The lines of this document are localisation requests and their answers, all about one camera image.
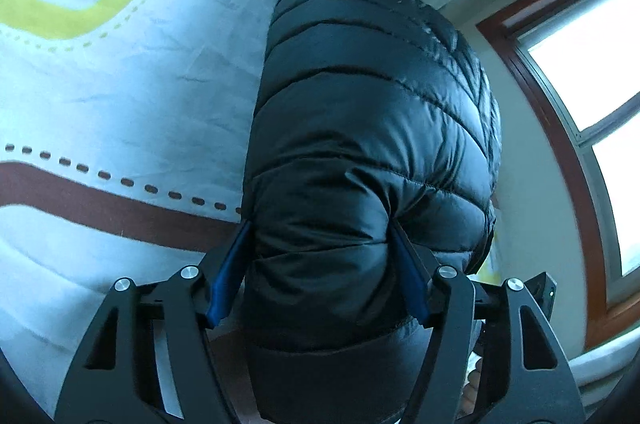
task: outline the white wall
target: white wall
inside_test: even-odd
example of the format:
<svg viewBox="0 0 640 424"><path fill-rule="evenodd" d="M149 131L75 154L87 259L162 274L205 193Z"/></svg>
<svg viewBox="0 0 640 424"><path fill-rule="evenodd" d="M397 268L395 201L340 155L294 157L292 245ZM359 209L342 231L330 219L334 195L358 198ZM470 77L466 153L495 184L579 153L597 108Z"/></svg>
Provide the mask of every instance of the white wall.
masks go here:
<svg viewBox="0 0 640 424"><path fill-rule="evenodd" d="M558 282L552 327L571 359L584 347L586 282L574 208L558 162L514 77L476 24L515 0L457 0L443 13L478 53L502 116L502 276L547 271Z"/></svg>

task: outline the wooden window frame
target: wooden window frame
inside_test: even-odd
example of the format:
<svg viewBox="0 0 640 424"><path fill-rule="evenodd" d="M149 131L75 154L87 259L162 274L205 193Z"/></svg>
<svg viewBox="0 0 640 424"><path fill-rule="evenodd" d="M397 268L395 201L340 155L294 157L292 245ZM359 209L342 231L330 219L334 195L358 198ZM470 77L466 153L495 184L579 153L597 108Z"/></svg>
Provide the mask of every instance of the wooden window frame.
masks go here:
<svg viewBox="0 0 640 424"><path fill-rule="evenodd" d="M640 292L615 304L607 302L606 252L603 247L592 189L572 135L561 114L521 56L517 37L580 0L517 0L481 21L476 27L513 74L531 105L552 146L574 205L578 234L584 256L587 285L587 327L585 349L590 349L623 332L640 320Z"/></svg>

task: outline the black mount arm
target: black mount arm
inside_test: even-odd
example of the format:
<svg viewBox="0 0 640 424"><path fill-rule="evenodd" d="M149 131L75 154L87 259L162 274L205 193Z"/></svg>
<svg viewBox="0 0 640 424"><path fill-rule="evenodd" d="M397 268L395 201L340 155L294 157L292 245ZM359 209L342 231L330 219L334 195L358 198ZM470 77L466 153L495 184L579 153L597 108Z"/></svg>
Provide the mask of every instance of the black mount arm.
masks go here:
<svg viewBox="0 0 640 424"><path fill-rule="evenodd" d="M547 274L501 286L473 282L441 266L428 248L412 245L396 221L389 226L389 243L407 308L424 327L433 327L402 424L456 419L474 319L486 321L484 363L476 412L458 422L584 424L580 394L547 320L556 290ZM227 248L208 253L198 266L185 267L166 281L137 286L128 278L118 280L76 351L55 422L239 424L218 381L205 330L229 314L253 249L251 223L243 222ZM164 411L153 320L165 322L183 419ZM625 386L640 384L638 370ZM0 400L8 398L20 408L9 416L30 414L32 422L50 424L16 381L0 356L0 382L10 388ZM602 412L598 418L607 422Z"/></svg>

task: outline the brown stripe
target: brown stripe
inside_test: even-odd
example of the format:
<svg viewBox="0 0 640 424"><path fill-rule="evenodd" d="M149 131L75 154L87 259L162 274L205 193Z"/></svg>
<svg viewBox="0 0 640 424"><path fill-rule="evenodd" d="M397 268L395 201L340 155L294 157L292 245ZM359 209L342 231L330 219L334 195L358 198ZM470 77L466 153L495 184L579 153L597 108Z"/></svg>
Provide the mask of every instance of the brown stripe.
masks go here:
<svg viewBox="0 0 640 424"><path fill-rule="evenodd" d="M30 164L1 162L0 207L12 204L124 238L201 252L223 244L238 226L114 195Z"/></svg>

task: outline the window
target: window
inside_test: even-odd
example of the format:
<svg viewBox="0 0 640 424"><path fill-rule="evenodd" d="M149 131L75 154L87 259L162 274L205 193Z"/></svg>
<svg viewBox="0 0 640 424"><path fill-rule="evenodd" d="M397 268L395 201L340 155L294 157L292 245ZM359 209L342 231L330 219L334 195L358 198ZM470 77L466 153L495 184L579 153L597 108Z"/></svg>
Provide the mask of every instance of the window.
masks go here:
<svg viewBox="0 0 640 424"><path fill-rule="evenodd" d="M640 0L518 0L478 24L517 80L574 204L586 346L640 320Z"/></svg>
<svg viewBox="0 0 640 424"><path fill-rule="evenodd" d="M616 233L605 249L609 298L628 296L640 286L618 281L640 266L640 0L580 0L518 41L606 206L601 232Z"/></svg>

